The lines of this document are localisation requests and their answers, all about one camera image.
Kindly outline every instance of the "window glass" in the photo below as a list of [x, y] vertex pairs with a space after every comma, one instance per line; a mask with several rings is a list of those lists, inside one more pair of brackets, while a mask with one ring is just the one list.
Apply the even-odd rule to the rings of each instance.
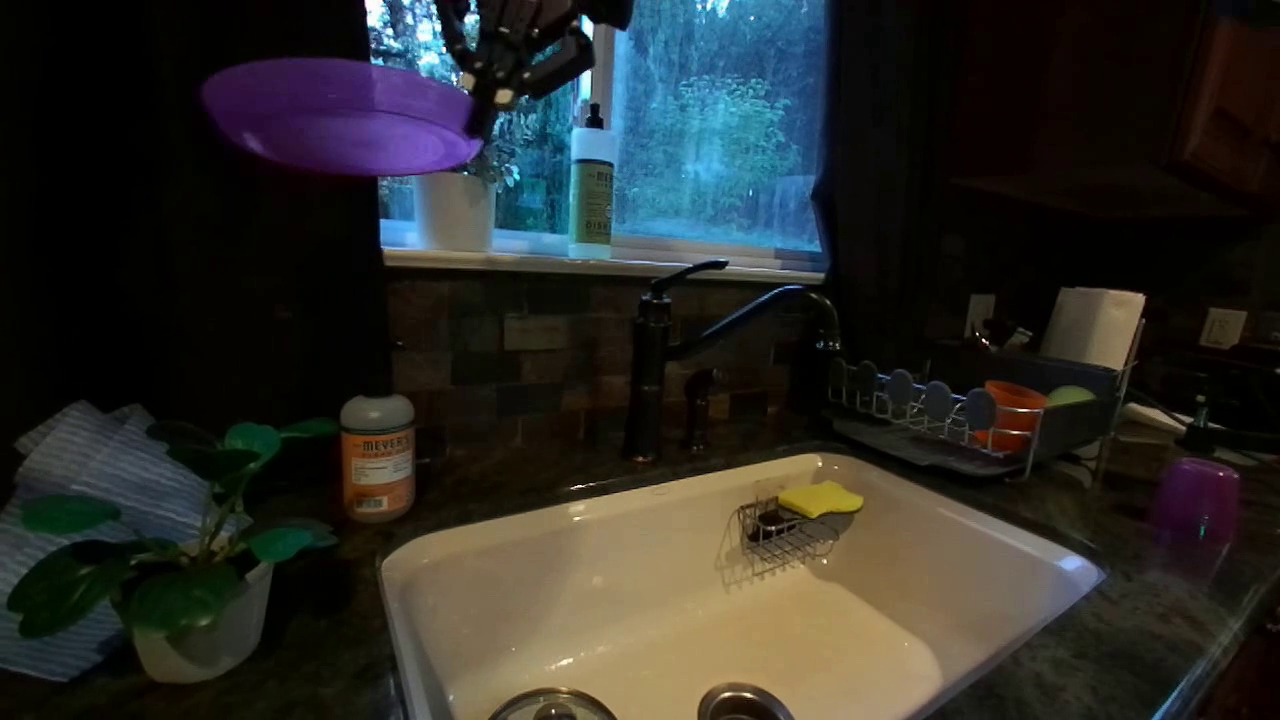
[[[373, 58], [452, 80], [432, 0], [363, 0]], [[657, 0], [615, 33], [615, 234], [822, 257], [814, 185], [824, 114], [824, 0]], [[570, 227], [570, 127], [588, 80], [505, 113], [492, 139], [502, 230]], [[412, 221], [418, 178], [380, 178]]]

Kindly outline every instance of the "white farmhouse sink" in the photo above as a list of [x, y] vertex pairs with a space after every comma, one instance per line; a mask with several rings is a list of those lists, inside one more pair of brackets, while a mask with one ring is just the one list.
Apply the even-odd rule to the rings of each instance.
[[[864, 510], [806, 558], [754, 554], [742, 506], [814, 478]], [[542, 687], [619, 720], [696, 720], [722, 685], [764, 687], [797, 720], [897, 720], [987, 670], [1101, 566], [877, 465], [806, 453], [428, 533], [380, 578], [418, 720], [489, 720]]]

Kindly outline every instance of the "faucet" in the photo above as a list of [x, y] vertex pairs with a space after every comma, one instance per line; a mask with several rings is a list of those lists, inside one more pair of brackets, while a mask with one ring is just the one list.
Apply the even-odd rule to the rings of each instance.
[[729, 315], [722, 315], [705, 330], [673, 342], [668, 288], [683, 282], [696, 271], [722, 271], [722, 267], [729, 267], [729, 261], [687, 265], [673, 274], [654, 279], [650, 292], [642, 297], [642, 310], [632, 318], [632, 385], [629, 385], [632, 395], [629, 395], [629, 429], [624, 429], [624, 454], [632, 454], [632, 460], [654, 460], [662, 453], [668, 361], [687, 361], [687, 356], [722, 342], [736, 328], [744, 328], [754, 315], [764, 315], [768, 307], [797, 301], [797, 297], [824, 307], [824, 328], [816, 335], [816, 353], [840, 356], [840, 347], [845, 347], [835, 303], [810, 282], [778, 282], [778, 288], [760, 292], [755, 301], [732, 307]]

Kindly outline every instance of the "kitchen counter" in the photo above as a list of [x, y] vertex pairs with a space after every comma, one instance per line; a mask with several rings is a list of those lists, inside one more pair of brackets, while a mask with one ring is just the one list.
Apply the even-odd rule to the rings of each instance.
[[[449, 523], [848, 443], [802, 420], [768, 420], [716, 446], [696, 460], [673, 453], [676, 460], [650, 466], [604, 453], [604, 443], [542, 443], [436, 460], [421, 473], [412, 516], [383, 529], [340, 523], [340, 546], [311, 553], [275, 570], [265, 642], [235, 670], [214, 685], [159, 687], [119, 649], [72, 685], [0, 670], [0, 716], [398, 720], [405, 709], [377, 587], [377, 558], [383, 553]], [[1101, 484], [1058, 465], [1028, 478], [962, 478], [882, 460], [945, 495], [1061, 541], [1106, 566], [1106, 583], [1093, 595], [953, 696], [938, 716], [1190, 716], [1231, 661], [1280, 577], [1280, 466], [1247, 466], [1244, 537], [1224, 564], [1178, 566], [1159, 554], [1149, 529], [1169, 446], [1113, 446], [1113, 473]], [[340, 519], [331, 491], [290, 487], [265, 510], [284, 502], [290, 510], [307, 502]]]

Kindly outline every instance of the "paper towel roll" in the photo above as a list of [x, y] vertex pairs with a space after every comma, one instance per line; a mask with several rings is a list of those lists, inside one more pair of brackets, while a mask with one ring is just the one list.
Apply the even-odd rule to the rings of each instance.
[[1061, 288], [1041, 353], [1130, 370], [1143, 303], [1126, 288]]

